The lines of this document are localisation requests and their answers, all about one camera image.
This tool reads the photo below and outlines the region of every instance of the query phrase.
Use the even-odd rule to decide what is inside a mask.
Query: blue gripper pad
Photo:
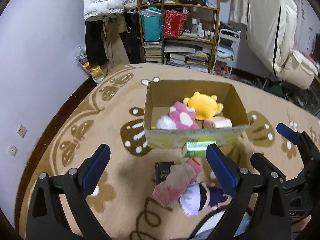
[[[207,147],[206,158],[224,193],[234,198],[240,180],[236,164],[225,157],[216,144]]]
[[[277,132],[290,141],[294,145],[300,145],[300,134],[296,133],[295,131],[291,130],[288,126],[283,123],[279,123],[277,125]]]
[[[81,186],[82,196],[91,195],[110,160],[110,148],[100,144],[92,157],[87,158],[79,167],[78,183]]]

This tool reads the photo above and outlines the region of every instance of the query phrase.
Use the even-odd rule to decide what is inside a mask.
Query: yellow plush toy
[[[217,96],[207,96],[195,92],[191,98],[185,98],[183,104],[187,107],[193,107],[196,110],[196,119],[203,121],[204,119],[214,117],[223,110],[223,104],[217,103]]]

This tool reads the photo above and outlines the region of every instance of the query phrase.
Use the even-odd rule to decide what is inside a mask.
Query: beige carpet
[[[87,202],[93,213],[113,239],[165,240],[188,237],[210,209],[198,217],[186,217],[178,203],[161,208],[152,200],[155,162],[181,163],[181,151],[143,147],[145,136],[134,141],[143,131],[146,85],[151,80],[194,79],[229,82],[236,88],[248,113],[250,127],[241,134],[234,146],[222,147],[239,166],[253,171],[249,159],[253,151],[262,152],[287,175],[294,178],[302,168],[298,150],[275,128],[279,122],[298,124],[316,143],[320,141],[317,119],[295,105],[248,85],[186,68],[157,64],[119,65],[86,97],[66,121],[44,153],[26,192],[20,216],[20,234],[25,238],[26,217],[32,190],[41,172],[59,175],[79,167],[101,143],[111,149],[110,162],[98,186],[99,192]],[[138,154],[136,147],[142,151]],[[203,172],[198,179],[210,181],[210,167],[200,160]],[[81,234],[68,208],[65,213],[72,230]]]

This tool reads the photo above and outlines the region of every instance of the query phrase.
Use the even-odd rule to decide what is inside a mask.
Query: teal bag
[[[161,12],[161,10],[149,6],[148,9]],[[145,41],[158,41],[161,38],[161,15],[141,16],[142,29]]]

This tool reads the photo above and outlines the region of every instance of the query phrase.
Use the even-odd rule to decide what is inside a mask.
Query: cardboard box
[[[216,95],[217,102],[224,105],[221,116],[229,118],[233,127],[200,130],[158,130],[158,119],[169,113],[176,101],[191,97],[194,92]],[[228,83],[195,80],[161,80],[149,82],[143,125],[150,148],[183,148],[189,141],[216,141],[218,146],[233,144],[238,134],[249,127],[244,106],[236,89]]]

